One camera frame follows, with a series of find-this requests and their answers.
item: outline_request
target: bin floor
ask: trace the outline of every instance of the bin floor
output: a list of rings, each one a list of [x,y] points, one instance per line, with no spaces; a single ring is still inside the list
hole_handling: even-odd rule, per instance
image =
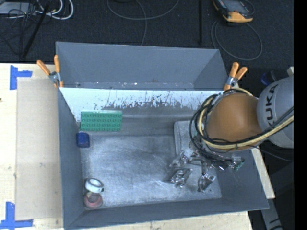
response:
[[[205,192],[197,191],[198,165],[184,167],[193,172],[183,188],[168,182],[178,169],[169,167],[176,155],[173,135],[104,136],[92,132],[90,137],[90,148],[81,149],[83,178],[104,183],[101,208],[222,197],[218,178]],[[208,173],[216,176],[214,168]]]

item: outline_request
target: green lego brick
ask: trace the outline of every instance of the green lego brick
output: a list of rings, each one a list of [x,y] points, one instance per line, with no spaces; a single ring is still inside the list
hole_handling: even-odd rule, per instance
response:
[[[81,131],[120,131],[121,111],[81,112]]]

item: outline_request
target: black tripod leg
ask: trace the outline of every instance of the black tripod leg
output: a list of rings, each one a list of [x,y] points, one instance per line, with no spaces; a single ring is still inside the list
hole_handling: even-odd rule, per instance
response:
[[[43,23],[43,20],[44,20],[44,18],[46,16],[47,11],[49,10],[49,7],[50,7],[51,3],[52,3],[52,0],[49,0],[48,3],[46,4],[45,9],[44,9],[44,11],[42,13],[42,16],[40,17],[40,19],[39,19],[39,21],[38,21],[38,23],[36,25],[36,28],[35,28],[34,32],[32,33],[32,35],[31,35],[31,37],[30,37],[26,47],[24,48],[24,52],[22,54],[22,60],[25,60],[25,57],[27,56],[27,54],[28,54],[28,52],[30,50],[30,47],[31,47],[31,45],[32,45],[32,43],[33,43],[33,41],[35,39],[35,36],[36,36],[40,26]]]

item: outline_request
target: kuka logo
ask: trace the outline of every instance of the kuka logo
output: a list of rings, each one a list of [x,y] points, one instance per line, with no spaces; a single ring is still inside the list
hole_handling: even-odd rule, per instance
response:
[[[269,90],[269,93],[271,93],[271,95],[268,95],[266,98],[266,104],[265,106],[267,106],[267,108],[265,109],[265,111],[267,112],[268,116],[267,116],[267,120],[270,126],[272,126],[272,124],[270,123],[270,120],[273,119],[273,111],[272,111],[272,99],[274,96],[274,90],[275,88],[278,86],[278,84],[276,84],[275,86],[271,87],[271,89]]]

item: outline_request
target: gray bin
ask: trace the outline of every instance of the gray bin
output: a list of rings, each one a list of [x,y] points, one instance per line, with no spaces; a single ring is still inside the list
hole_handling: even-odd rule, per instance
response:
[[[181,189],[167,183],[175,122],[190,120],[206,96],[223,91],[218,50],[56,42],[56,54],[64,80],[58,105],[65,229],[268,208],[250,150],[238,153],[245,163],[237,172],[210,169],[217,180],[205,193],[193,177]],[[89,132],[91,146],[77,147],[82,110],[122,111],[121,130]],[[83,205],[87,177],[105,185],[100,209]]]

